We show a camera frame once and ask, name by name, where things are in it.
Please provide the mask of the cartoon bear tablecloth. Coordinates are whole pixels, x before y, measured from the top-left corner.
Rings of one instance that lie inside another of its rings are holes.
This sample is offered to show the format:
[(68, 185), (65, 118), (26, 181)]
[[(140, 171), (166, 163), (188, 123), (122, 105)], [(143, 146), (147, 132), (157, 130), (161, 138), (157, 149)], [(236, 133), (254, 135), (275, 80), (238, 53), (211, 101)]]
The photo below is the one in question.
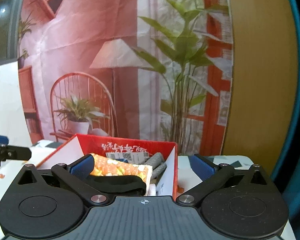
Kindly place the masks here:
[(288, 208), (264, 169), (234, 169), (200, 206), (179, 205), (179, 195), (106, 193), (109, 204), (86, 206), (51, 168), (25, 166), (0, 201), (0, 239), (294, 239)]

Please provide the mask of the grey knitted cloth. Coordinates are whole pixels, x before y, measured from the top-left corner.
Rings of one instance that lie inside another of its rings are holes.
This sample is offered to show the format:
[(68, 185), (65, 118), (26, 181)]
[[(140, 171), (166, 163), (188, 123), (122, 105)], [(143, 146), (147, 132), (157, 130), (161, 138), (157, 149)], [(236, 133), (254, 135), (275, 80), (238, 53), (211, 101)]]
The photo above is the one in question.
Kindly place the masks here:
[(145, 165), (151, 166), (153, 168), (151, 179), (157, 179), (166, 170), (166, 163), (163, 155), (160, 152), (155, 153), (146, 162)]

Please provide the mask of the black fabric band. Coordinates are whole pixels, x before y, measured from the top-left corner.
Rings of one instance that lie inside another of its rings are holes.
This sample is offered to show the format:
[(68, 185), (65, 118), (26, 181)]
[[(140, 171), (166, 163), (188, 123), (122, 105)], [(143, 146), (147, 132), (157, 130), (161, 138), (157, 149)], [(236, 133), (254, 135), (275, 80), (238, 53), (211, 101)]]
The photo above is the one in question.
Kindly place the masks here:
[(93, 176), (89, 175), (86, 184), (94, 189), (118, 196), (144, 196), (146, 183), (138, 176)]

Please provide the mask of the red strawberry cardboard box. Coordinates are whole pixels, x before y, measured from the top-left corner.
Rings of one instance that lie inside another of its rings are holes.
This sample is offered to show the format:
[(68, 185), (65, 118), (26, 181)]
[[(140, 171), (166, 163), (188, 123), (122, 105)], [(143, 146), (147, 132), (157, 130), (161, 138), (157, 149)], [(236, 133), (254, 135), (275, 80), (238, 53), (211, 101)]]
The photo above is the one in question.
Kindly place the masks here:
[(162, 154), (167, 167), (157, 183), (157, 195), (175, 198), (177, 196), (178, 161), (177, 144), (174, 142), (76, 134), (42, 158), (36, 167), (50, 169), (57, 163), (70, 164), (89, 153), (114, 159), (127, 159), (133, 164), (142, 164), (158, 152)]

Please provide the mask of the wooden wall panel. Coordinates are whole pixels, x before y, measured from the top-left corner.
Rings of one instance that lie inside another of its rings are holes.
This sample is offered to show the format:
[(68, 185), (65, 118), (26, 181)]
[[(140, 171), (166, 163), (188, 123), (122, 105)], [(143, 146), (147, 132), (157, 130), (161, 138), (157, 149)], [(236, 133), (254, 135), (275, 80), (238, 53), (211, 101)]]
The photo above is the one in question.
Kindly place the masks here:
[(230, 0), (234, 78), (223, 153), (271, 173), (293, 113), (298, 45), (289, 0)]

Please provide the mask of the orange floral quilted pouch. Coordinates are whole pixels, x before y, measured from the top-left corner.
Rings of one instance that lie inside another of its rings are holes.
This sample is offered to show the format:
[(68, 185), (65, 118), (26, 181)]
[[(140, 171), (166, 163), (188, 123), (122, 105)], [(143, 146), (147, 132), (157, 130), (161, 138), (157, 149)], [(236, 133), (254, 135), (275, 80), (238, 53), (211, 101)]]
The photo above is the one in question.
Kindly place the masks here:
[(148, 188), (153, 173), (153, 168), (149, 165), (136, 165), (124, 163), (118, 160), (103, 157), (91, 153), (94, 158), (94, 169), (90, 173), (93, 176), (137, 176), (146, 183)]

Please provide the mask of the printed living room backdrop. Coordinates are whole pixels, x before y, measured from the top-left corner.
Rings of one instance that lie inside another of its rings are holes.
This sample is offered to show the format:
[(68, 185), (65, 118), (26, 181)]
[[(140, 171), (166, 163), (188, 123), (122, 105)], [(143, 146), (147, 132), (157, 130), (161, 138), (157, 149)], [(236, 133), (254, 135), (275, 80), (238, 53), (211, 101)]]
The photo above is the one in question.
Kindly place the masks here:
[(20, 88), (31, 139), (75, 133), (222, 151), (231, 100), (229, 0), (23, 0)]

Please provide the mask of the light grey silky cloth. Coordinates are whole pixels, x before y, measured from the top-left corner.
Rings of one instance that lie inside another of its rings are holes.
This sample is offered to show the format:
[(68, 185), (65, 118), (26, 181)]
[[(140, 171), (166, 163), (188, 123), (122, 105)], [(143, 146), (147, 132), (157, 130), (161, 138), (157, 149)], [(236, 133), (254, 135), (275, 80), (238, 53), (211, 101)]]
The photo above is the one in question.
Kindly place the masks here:
[(150, 184), (148, 189), (146, 190), (145, 196), (156, 196), (156, 195), (157, 195), (156, 185)]

